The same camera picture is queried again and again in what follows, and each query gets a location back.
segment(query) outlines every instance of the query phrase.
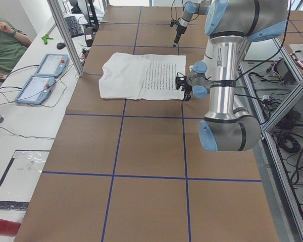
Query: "man's arm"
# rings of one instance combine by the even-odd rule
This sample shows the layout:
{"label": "man's arm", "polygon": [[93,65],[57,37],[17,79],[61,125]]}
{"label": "man's arm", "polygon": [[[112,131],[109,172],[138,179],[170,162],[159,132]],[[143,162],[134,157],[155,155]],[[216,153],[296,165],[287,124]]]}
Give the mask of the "man's arm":
{"label": "man's arm", "polygon": [[28,38],[27,35],[17,32],[5,22],[0,22],[0,30],[15,37],[25,47],[29,47],[31,44],[31,40]]}

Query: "white cloth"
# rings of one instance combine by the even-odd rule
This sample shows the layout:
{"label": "white cloth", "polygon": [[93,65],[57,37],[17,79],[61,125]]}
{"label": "white cloth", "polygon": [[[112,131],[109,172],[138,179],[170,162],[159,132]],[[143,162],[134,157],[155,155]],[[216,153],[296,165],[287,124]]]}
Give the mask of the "white cloth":
{"label": "white cloth", "polygon": [[101,98],[146,100],[183,99],[176,90],[177,72],[185,74],[186,57],[115,53],[103,66],[99,80]]}

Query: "blue and white device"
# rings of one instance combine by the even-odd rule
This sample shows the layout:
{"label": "blue and white device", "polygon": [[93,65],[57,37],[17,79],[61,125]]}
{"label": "blue and white device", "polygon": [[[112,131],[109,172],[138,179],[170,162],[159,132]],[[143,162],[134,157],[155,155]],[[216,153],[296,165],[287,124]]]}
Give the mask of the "blue and white device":
{"label": "blue and white device", "polygon": [[69,63],[67,54],[46,54],[35,75],[58,77]]}
{"label": "blue and white device", "polygon": [[49,76],[30,76],[15,98],[16,103],[41,104],[55,84],[55,78]]}

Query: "brown table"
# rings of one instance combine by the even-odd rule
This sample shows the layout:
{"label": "brown table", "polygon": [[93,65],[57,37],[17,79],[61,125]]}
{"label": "brown table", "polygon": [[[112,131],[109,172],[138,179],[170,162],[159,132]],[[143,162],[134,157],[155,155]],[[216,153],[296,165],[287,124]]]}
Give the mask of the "brown table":
{"label": "brown table", "polygon": [[108,7],[104,20],[15,242],[278,241],[253,151],[199,143],[209,97],[99,97],[114,52],[186,55],[187,68],[201,60],[205,17],[179,48],[170,8]]}

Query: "white desk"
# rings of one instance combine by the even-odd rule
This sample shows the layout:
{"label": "white desk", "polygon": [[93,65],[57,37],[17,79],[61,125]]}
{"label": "white desk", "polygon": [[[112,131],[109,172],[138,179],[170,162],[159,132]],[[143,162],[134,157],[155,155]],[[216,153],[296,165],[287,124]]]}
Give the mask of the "white desk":
{"label": "white desk", "polygon": [[[41,37],[44,36],[49,29],[53,26],[54,20],[51,18],[43,30],[35,38],[31,46],[22,56],[20,61],[15,66],[14,70],[30,66],[38,65],[47,53],[63,53],[68,54],[67,48],[62,50],[57,50],[56,45],[59,42],[64,42],[61,35],[57,29],[49,34],[53,40],[48,40],[48,44],[44,45]],[[84,36],[79,36],[73,38],[73,42],[77,53],[80,55],[82,48],[86,46]],[[36,67],[23,69],[16,73],[11,74],[2,87],[5,86],[16,86],[23,87],[25,82],[28,80],[30,75],[33,75]],[[62,81],[67,86],[61,100],[58,104],[53,107],[43,107],[43,106],[29,106],[20,104],[4,104],[0,105],[0,114],[4,117],[4,122],[0,124],[15,134],[21,134],[24,136],[38,136],[38,137],[52,137],[54,138],[57,134],[59,126],[62,122],[66,106],[68,105],[74,88],[77,82],[77,72],[74,67],[65,74]],[[47,106],[53,106],[56,104],[65,86],[61,82],[57,82],[50,97],[43,103]],[[1,89],[5,93],[8,100],[13,101],[19,90],[17,89]],[[5,103],[7,100],[0,94],[0,103]],[[7,131],[0,129],[0,179],[3,172],[6,170],[7,165],[17,149],[27,149],[27,150],[50,150],[53,144],[53,140],[49,139],[36,139],[36,138],[22,138],[18,136],[13,136]],[[21,222],[24,216],[22,211],[0,211],[0,218]],[[1,237],[0,241],[13,241],[13,238]]]}

